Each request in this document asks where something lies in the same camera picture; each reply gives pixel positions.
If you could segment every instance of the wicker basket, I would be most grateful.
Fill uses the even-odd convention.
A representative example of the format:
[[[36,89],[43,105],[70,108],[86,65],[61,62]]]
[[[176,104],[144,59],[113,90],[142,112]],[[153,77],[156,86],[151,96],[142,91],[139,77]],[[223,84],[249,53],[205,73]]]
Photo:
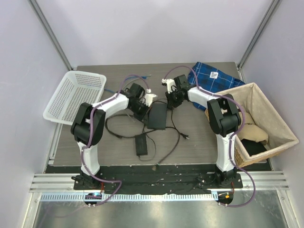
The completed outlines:
[[[266,148],[269,150],[252,156],[248,154],[242,142],[236,136],[234,157],[239,167],[277,156],[299,143],[299,140],[255,83],[221,91],[218,94],[233,95],[234,100],[242,105],[246,112],[251,114],[256,125],[268,133],[269,141]],[[209,120],[208,109],[205,114]]]

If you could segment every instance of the black mounting plate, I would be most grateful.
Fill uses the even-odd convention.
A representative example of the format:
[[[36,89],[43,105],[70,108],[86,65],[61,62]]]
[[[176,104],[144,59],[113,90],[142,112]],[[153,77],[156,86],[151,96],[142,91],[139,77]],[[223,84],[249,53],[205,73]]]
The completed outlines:
[[[142,194],[142,195],[163,195],[163,194],[207,194],[207,189],[231,189],[229,186],[219,186],[214,180],[214,174],[209,170],[202,169],[201,165],[164,165],[153,166],[111,166],[101,167],[102,179],[121,180],[122,187],[119,194]],[[235,189],[242,188],[240,174],[233,180]],[[105,183],[105,193],[112,193],[117,183]],[[86,188],[75,183],[75,190],[100,190],[96,188]]]
[[[72,177],[74,180],[74,190],[96,190],[100,189],[101,183],[95,180],[93,177],[90,177],[83,172],[80,175]]]

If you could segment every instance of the silver metal plate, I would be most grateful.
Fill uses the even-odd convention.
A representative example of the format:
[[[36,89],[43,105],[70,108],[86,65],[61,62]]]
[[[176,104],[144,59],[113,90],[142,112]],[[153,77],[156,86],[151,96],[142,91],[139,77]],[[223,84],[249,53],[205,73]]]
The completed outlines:
[[[75,202],[84,201],[88,192],[45,192],[42,194],[41,202]],[[87,199],[86,202],[100,202],[110,196],[110,194],[102,194],[102,200]],[[122,195],[116,194],[109,200],[110,202],[145,202],[145,201],[214,201],[218,200],[218,193],[212,192],[211,194],[198,194],[198,195]]]
[[[252,192],[235,192],[232,204]],[[234,209],[214,201],[41,202],[35,228],[288,228],[276,191],[258,191],[256,200]]]

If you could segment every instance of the white plastic basket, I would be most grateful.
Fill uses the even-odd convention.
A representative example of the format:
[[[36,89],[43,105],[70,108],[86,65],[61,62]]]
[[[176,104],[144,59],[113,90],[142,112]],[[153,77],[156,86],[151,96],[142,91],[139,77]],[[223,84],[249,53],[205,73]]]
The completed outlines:
[[[43,112],[43,117],[52,122],[72,125],[79,106],[100,100],[106,77],[83,71],[69,71],[61,80]]]

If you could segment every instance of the black cable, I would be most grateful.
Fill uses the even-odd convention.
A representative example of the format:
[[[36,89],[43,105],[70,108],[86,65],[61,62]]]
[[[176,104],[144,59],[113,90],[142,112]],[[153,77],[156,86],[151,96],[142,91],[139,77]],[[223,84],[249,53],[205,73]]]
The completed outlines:
[[[172,110],[172,112],[171,112],[171,121],[172,121],[172,124],[173,124],[174,128],[177,130],[177,132],[178,132],[184,139],[190,139],[188,135],[181,133],[181,132],[176,128],[175,123],[174,123],[174,121],[173,121],[173,110]]]
[[[178,135],[179,135],[179,137],[178,137],[177,142],[175,143],[173,149],[172,149],[166,156],[164,156],[162,159],[160,159],[160,160],[158,161],[157,165],[160,165],[167,157],[170,156],[170,154],[173,153],[173,151],[175,150],[175,148],[177,147],[177,145],[179,144],[180,139],[181,139],[181,137],[180,137],[181,134],[179,133],[179,131],[178,131],[176,128],[174,128],[174,127],[166,127],[166,128],[172,128],[172,129],[176,130],[177,133],[178,133]]]
[[[215,181],[215,178],[211,182],[209,182],[209,183],[203,182],[203,184],[212,184],[214,181]]]
[[[156,100],[156,101],[154,101],[153,103],[155,103],[155,102],[160,102],[160,103],[166,104],[166,102],[163,102],[163,101],[160,101],[160,100]],[[131,139],[131,138],[135,138],[136,136],[140,135],[140,134],[137,134],[137,135],[133,135],[133,136],[125,136],[125,135],[119,135],[119,134],[114,133],[113,131],[111,131],[111,130],[109,129],[109,127],[108,127],[108,120],[111,119],[111,118],[114,118],[114,117],[116,117],[116,116],[130,116],[130,117],[133,117],[133,115],[118,114],[118,115],[113,115],[113,116],[110,116],[109,118],[107,118],[106,121],[105,121],[105,123],[104,123],[104,124],[105,124],[104,126],[105,126],[106,130],[107,130],[111,135],[114,135],[115,137],[117,137],[117,138],[119,138],[119,139],[122,139],[122,138]],[[157,165],[160,165],[167,157],[169,157],[169,156],[173,153],[173,151],[176,149],[178,143],[180,142],[180,139],[181,139],[180,136],[182,136],[184,139],[189,139],[189,136],[188,136],[188,135],[181,133],[181,132],[176,128],[175,123],[174,123],[174,121],[173,121],[173,110],[171,111],[171,121],[172,121],[173,127],[166,126],[166,129],[170,128],[170,129],[176,130],[176,132],[178,133],[179,137],[178,137],[177,142],[175,143],[174,147],[172,148],[172,150],[171,150],[166,156],[164,156],[162,159],[160,159],[160,160],[158,161]],[[155,131],[157,131],[157,130],[150,130],[150,131],[145,132],[145,131],[144,131],[144,128],[145,128],[145,125],[143,126],[142,134],[145,134],[150,140],[152,140],[152,142],[153,142],[153,144],[154,144],[155,150],[154,150],[154,155],[153,155],[153,157],[152,157],[151,159],[142,160],[142,159],[140,158],[140,156],[139,156],[138,158],[139,158],[139,160],[141,160],[141,161],[148,162],[148,161],[152,161],[152,160],[154,159],[154,157],[156,156],[156,151],[157,151],[157,149],[156,149],[156,143],[155,143],[155,141],[154,141],[150,136],[148,136],[148,133],[155,132]]]

